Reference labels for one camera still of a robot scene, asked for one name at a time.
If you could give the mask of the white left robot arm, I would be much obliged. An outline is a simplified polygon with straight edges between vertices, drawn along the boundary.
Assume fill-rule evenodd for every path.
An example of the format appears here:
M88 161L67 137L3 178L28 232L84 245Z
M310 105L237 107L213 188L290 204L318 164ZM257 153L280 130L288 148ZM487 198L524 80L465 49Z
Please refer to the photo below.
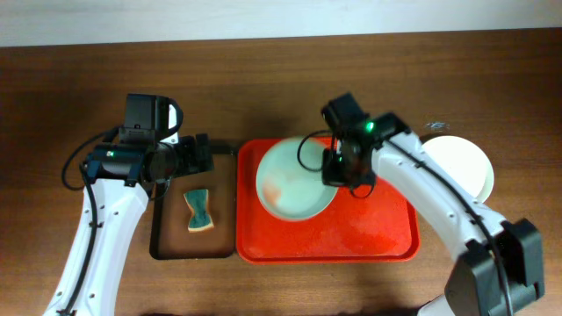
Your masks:
M83 207L47 315L112 315L134 231L157 184L213 168L206 134L121 140L112 129L80 164Z

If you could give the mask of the white plate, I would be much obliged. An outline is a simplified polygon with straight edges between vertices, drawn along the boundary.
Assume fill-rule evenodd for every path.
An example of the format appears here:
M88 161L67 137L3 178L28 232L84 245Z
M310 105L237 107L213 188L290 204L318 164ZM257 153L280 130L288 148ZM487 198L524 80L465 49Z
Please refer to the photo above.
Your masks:
M484 151L467 139L444 135L427 140L422 147L459 185L479 202L490 197L494 169Z

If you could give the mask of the pale green plate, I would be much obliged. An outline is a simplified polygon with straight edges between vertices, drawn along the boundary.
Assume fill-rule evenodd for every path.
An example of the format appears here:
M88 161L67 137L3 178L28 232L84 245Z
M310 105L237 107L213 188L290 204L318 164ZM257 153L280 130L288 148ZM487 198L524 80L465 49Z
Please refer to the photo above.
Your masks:
M263 156L256 172L256 193L264 209L285 221L303 221L323 212L338 189L325 185L319 168L326 144L289 138Z

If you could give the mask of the green and yellow sponge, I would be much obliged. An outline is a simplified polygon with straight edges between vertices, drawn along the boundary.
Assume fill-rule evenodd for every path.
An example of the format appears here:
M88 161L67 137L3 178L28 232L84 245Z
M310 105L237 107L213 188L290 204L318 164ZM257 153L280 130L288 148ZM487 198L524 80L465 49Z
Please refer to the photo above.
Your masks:
M209 213L209 192L207 189L190 190L184 193L184 200L191 211L188 222L190 233L200 233L214 228L213 219Z

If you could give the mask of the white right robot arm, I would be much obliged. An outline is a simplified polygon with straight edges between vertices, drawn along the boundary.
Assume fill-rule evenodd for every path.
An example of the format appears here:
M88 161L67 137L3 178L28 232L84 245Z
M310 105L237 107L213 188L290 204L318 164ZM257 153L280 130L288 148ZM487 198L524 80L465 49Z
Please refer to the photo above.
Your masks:
M513 315L544 295L542 236L530 221L511 223L472 197L396 114L373 118L347 93L321 115L332 134L322 181L350 190L389 183L450 252L455 264L443 294L413 315Z

